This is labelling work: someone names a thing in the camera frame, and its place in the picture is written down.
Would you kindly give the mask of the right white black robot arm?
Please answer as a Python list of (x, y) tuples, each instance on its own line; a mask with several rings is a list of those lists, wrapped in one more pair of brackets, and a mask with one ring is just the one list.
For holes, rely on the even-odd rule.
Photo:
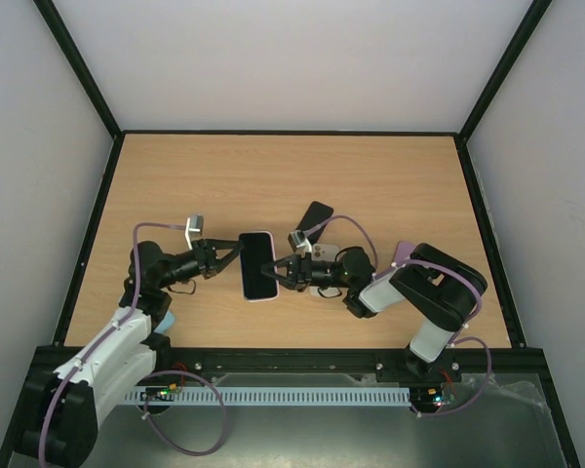
[(399, 244), (393, 263), (381, 273), (360, 246), (328, 261), (294, 253), (261, 265), (260, 273), (291, 291), (345, 289), (342, 302), (359, 319), (404, 301), (411, 304), (424, 321), (406, 348), (405, 368), (419, 382), (439, 371), (440, 356), (479, 313), (488, 288), (476, 269), (425, 243)]

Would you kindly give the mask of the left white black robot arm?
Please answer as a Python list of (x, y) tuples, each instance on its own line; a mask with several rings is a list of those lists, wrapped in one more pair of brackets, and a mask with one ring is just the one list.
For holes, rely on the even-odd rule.
[(130, 253), (118, 307), (72, 358), (24, 382), (14, 450), (59, 467), (79, 467), (105, 418), (155, 371), (171, 366), (171, 340), (158, 327), (169, 314), (171, 286), (210, 279), (240, 253), (240, 241), (198, 239), (185, 253), (164, 253), (152, 241)]

